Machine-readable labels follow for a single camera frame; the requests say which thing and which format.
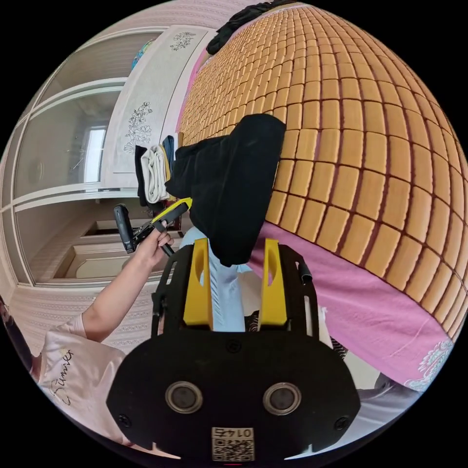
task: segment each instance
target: white folded towel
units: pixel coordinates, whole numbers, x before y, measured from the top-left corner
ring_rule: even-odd
[[[145,196],[148,203],[157,203],[170,197],[166,192],[166,164],[164,158],[164,151],[160,145],[149,148],[141,157]]]

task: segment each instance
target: woman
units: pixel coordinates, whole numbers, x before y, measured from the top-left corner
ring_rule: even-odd
[[[1,309],[23,364],[57,407],[94,432],[143,451],[122,434],[107,409],[107,394],[125,354],[102,341],[120,325],[151,270],[165,255],[161,246],[172,243],[167,232],[155,229],[85,312],[47,332],[39,356],[31,354],[6,307]],[[151,453],[172,457],[157,449]]]

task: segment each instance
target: hand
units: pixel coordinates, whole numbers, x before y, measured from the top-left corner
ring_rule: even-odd
[[[160,233],[157,229],[153,229],[151,234],[136,248],[135,258],[138,258],[149,268],[153,268],[165,256],[161,246],[173,243],[174,239],[169,236],[167,231]]]

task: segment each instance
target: screw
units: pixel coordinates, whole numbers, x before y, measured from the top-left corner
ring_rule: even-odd
[[[346,429],[349,425],[350,421],[348,418],[339,418],[334,425],[335,430],[343,430]]]
[[[126,416],[125,414],[119,414],[118,415],[118,421],[125,428],[132,427],[132,422],[130,421],[130,418],[128,416]]]
[[[226,343],[226,350],[228,352],[239,352],[242,348],[242,345],[240,344],[240,341],[237,340],[228,340]]]

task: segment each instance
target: printed number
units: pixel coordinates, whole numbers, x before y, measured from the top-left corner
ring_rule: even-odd
[[[250,439],[253,437],[253,431],[249,428],[213,428],[212,437],[217,439]]]

